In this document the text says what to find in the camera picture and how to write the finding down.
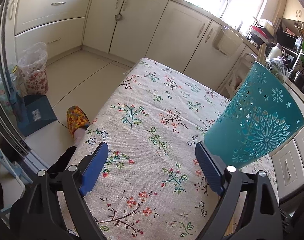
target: yellow floral slipper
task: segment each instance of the yellow floral slipper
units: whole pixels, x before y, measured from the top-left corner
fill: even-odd
[[[88,117],[78,106],[69,108],[67,112],[67,123],[72,137],[76,129],[80,127],[88,128],[90,126]]]

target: floral tablecloth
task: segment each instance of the floral tablecloth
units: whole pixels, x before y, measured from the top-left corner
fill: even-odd
[[[218,202],[195,158],[195,144],[229,100],[193,79],[141,59],[100,110],[70,164],[101,141],[109,157],[85,197],[108,239],[195,239]],[[242,171],[265,170],[277,195],[269,156]],[[240,216],[244,194],[235,217]],[[77,233],[65,202],[61,208]]]

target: white sticker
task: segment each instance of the white sticker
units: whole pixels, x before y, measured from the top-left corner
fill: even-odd
[[[32,111],[32,116],[34,121],[41,119],[41,114],[39,109]]]

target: chopsticks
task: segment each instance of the chopsticks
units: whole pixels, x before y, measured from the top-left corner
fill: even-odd
[[[266,61],[265,51],[266,51],[266,43],[263,43],[259,47],[257,60],[256,60],[258,63],[261,63],[262,65],[265,65],[265,61]]]

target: teal basket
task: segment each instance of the teal basket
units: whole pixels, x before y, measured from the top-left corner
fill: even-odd
[[[269,154],[304,126],[284,85],[254,62],[244,83],[204,136],[209,151],[226,165],[244,167]]]

